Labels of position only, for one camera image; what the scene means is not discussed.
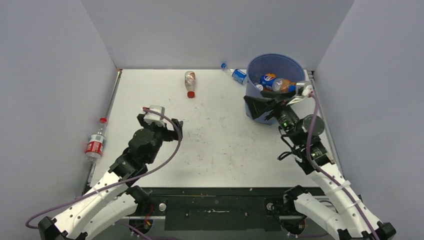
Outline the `crushed clear bottle blue cap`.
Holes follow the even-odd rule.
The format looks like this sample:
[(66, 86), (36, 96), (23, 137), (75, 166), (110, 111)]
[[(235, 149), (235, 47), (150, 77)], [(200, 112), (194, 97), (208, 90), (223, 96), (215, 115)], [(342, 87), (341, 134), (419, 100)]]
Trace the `crushed clear bottle blue cap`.
[(271, 86), (274, 92), (290, 93), (296, 90), (296, 83), (285, 78), (276, 78)]

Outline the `red label small bottle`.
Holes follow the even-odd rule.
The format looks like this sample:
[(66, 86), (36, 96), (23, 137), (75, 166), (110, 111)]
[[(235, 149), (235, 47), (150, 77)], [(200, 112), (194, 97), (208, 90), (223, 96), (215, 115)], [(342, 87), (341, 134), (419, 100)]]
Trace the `red label small bottle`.
[(187, 90), (187, 97), (195, 97), (195, 87), (196, 87), (196, 74), (193, 71), (187, 71), (184, 76), (184, 85)]

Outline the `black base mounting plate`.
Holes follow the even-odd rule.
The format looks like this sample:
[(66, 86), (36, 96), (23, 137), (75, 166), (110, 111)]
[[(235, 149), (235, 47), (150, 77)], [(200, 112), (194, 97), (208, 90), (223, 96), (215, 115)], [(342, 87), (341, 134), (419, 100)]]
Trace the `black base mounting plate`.
[(147, 187), (144, 205), (125, 217), (144, 233), (166, 231), (290, 232), (300, 237), (326, 230), (285, 203), (288, 187)]

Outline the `pepsi bottle blue label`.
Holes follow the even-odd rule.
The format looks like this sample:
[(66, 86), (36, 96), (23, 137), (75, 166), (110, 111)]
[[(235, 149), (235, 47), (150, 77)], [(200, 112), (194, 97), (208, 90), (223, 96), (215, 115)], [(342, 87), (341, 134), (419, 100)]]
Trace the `pepsi bottle blue label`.
[(276, 78), (277, 76), (274, 73), (267, 73), (260, 77), (259, 82), (255, 86), (260, 91), (273, 91), (273, 83)]

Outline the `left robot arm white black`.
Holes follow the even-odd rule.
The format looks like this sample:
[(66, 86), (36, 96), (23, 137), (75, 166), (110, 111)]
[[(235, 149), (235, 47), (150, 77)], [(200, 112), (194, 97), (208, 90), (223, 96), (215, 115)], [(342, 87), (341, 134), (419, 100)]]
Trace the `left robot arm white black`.
[(164, 142), (181, 145), (184, 123), (149, 108), (137, 120), (141, 129), (103, 177), (81, 198), (65, 204), (66, 210), (39, 221), (42, 240), (92, 240), (121, 218), (149, 210), (148, 194), (136, 182), (154, 173), (147, 165)]

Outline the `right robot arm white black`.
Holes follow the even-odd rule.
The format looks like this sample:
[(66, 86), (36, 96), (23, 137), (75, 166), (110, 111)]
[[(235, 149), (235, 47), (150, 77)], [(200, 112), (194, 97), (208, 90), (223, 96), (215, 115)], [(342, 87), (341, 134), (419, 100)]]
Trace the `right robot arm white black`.
[(323, 228), (335, 240), (391, 240), (397, 231), (390, 222), (382, 222), (362, 202), (351, 183), (340, 172), (319, 135), (325, 124), (319, 118), (317, 97), (308, 94), (273, 93), (270, 98), (244, 96), (253, 119), (269, 113), (278, 121), (281, 139), (290, 139), (290, 151), (279, 159), (294, 155), (296, 163), (323, 191), (334, 209), (317, 200), (300, 185), (284, 193), (283, 209), (302, 214)]

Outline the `red cap red label bottle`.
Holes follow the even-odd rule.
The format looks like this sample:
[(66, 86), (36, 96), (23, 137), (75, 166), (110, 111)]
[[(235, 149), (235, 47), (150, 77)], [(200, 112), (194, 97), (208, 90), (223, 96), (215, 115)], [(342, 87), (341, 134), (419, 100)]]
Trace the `red cap red label bottle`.
[(105, 135), (107, 129), (108, 120), (104, 117), (98, 121), (97, 131), (92, 134), (89, 138), (88, 144), (85, 149), (86, 159), (91, 163), (96, 163), (97, 160), (102, 156)]

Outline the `far blue label bottle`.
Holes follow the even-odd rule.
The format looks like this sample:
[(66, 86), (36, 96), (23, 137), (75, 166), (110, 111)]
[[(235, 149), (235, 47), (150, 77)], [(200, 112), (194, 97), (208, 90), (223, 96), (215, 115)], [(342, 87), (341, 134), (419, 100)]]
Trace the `far blue label bottle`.
[(240, 83), (242, 85), (245, 84), (245, 79), (247, 77), (246, 73), (244, 73), (243, 71), (241, 71), (238, 68), (236, 68), (236, 69), (230, 68), (225, 62), (223, 62), (220, 67), (233, 80), (237, 81), (238, 83)]

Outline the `blue plastic bin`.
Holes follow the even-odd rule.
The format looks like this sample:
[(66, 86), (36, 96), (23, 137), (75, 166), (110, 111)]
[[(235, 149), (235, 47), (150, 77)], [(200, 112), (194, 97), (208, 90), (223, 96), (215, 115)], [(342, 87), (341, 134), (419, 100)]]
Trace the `blue plastic bin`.
[(245, 95), (262, 98), (261, 91), (273, 91), (273, 83), (277, 79), (285, 79), (294, 85), (306, 81), (303, 67), (293, 58), (267, 53), (255, 57), (246, 69), (247, 86)]

